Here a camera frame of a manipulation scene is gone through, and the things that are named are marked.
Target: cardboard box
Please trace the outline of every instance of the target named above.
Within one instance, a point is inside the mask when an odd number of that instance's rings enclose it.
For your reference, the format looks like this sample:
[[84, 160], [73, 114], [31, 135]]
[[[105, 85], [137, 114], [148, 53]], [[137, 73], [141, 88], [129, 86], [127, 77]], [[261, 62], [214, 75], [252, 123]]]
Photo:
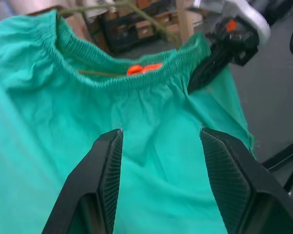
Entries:
[[131, 4], [137, 6], [137, 1], [136, 0], [130, 0]]
[[124, 33], [127, 33], [127, 31], [128, 31], [128, 26], [126, 24], [117, 26], [117, 34], [124, 34]]
[[104, 17], [106, 20], [114, 20], [117, 18], [117, 15], [116, 15], [116, 12], [108, 11], [108, 12], [105, 12]]
[[138, 32], [138, 38], [146, 38], [153, 35], [153, 28], [149, 21], [145, 20], [139, 23], [136, 23], [136, 29]]
[[155, 20], [164, 26], [171, 25], [169, 17], [170, 17], [170, 12], [164, 12], [164, 13], [161, 13], [159, 15], [154, 16]]
[[91, 21], [88, 19], [88, 26], [90, 33], [100, 31], [101, 29], [98, 18], [93, 18]]
[[[170, 25], [170, 26], [167, 26], [166, 29], [168, 31], [172, 32], [175, 36], [179, 37], [179, 26], [177, 23]], [[165, 40], [167, 42], [173, 42], [173, 39], [169, 35], [166, 35], [164, 33], [162, 33], [161, 35], [162, 35], [163, 40]]]
[[152, 0], [137, 0], [137, 6], [141, 9], [147, 8], [152, 4]]
[[131, 9], [130, 8], [117, 8], [117, 11], [118, 11], [118, 16], [119, 17], [123, 17], [123, 16], [126, 16], [126, 15], [129, 15], [130, 13], [132, 13]]
[[67, 24], [71, 27], [73, 33], [82, 40], [93, 42], [90, 32], [88, 31], [83, 18], [79, 18], [78, 14], [67, 17], [65, 19]]
[[95, 40], [95, 44], [102, 49], [103, 51], [105, 51], [106, 53], [109, 53], [109, 47], [107, 45], [107, 42], [105, 40], [105, 36], [102, 32], [98, 32], [96, 34], [93, 35], [94, 40]]
[[172, 12], [172, 13], [170, 14], [170, 22], [171, 22], [172, 24], [179, 23], [179, 19], [178, 19], [177, 12]]

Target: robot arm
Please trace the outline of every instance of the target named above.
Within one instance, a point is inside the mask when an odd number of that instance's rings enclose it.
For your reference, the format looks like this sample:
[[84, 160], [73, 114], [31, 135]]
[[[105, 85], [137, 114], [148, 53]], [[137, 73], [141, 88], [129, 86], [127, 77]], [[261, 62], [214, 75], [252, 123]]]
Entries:
[[[192, 73], [191, 93], [208, 85], [228, 63], [244, 66], [267, 43], [270, 27], [293, 11], [293, 0], [194, 0], [187, 9], [219, 18], [205, 35], [212, 53]], [[290, 48], [293, 52], [293, 39]]]

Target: wooden crate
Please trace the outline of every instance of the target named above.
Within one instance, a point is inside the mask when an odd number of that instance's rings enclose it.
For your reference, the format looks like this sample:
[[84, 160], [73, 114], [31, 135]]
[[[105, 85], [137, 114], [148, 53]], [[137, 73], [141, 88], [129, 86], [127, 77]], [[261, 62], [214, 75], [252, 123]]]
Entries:
[[177, 12], [171, 12], [170, 21], [172, 24], [179, 23]]
[[150, 37], [154, 34], [152, 25], [147, 20], [136, 23], [136, 29], [138, 32], [138, 38], [140, 39]]
[[119, 17], [123, 17], [132, 13], [131, 9], [128, 7], [117, 8], [117, 12]]
[[109, 47], [107, 45], [105, 36], [102, 32], [98, 32], [96, 34], [93, 35], [94, 40], [95, 40], [95, 44], [102, 49], [103, 51], [105, 51], [106, 53], [110, 53]]
[[117, 18], [116, 12], [108, 11], [104, 13], [105, 20], [114, 20]]
[[[168, 31], [170, 31], [171, 33], [173, 33], [175, 36], [177, 36], [178, 39], [179, 39], [179, 37], [180, 37], [180, 35], [179, 35], [179, 26], [178, 26], [177, 23], [167, 26], [166, 29]], [[161, 37], [162, 37], [162, 39], [164, 41], [173, 42], [173, 39], [167, 34], [161, 33]]]
[[171, 25], [169, 17], [170, 17], [170, 12], [164, 12], [154, 16], [154, 19], [158, 21], [161, 25], [168, 26], [168, 25]]
[[137, 6], [141, 9], [147, 8], [152, 4], [152, 0], [137, 0]]

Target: white robot part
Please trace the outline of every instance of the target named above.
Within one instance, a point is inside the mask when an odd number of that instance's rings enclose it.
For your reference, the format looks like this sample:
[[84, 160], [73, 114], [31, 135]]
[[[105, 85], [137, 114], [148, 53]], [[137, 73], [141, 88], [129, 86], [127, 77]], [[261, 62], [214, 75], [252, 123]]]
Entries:
[[256, 29], [260, 45], [266, 44], [270, 37], [267, 21], [246, 0], [194, 0], [188, 10], [212, 12], [222, 17], [239, 16]]

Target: elastic waistband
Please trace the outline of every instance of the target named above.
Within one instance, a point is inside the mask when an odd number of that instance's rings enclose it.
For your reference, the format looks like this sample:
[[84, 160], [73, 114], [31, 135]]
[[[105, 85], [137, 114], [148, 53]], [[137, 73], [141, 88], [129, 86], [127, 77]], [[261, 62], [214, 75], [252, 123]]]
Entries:
[[[210, 54], [209, 46], [201, 34], [193, 35], [180, 50], [170, 50], [155, 55], [143, 56], [138, 60], [115, 59], [90, 42], [76, 38], [63, 18], [57, 19], [55, 10], [39, 17], [37, 31], [39, 39], [49, 55], [70, 76], [87, 82], [95, 88], [111, 88], [114, 90], [137, 89], [156, 83], [169, 82], [180, 74], [191, 74], [195, 67]], [[121, 78], [109, 78], [102, 82], [91, 80], [77, 73], [63, 56], [84, 62], [93, 67], [93, 71], [124, 75]], [[129, 67], [135, 64], [146, 66], [162, 63], [158, 70], [143, 74], [125, 76]]]

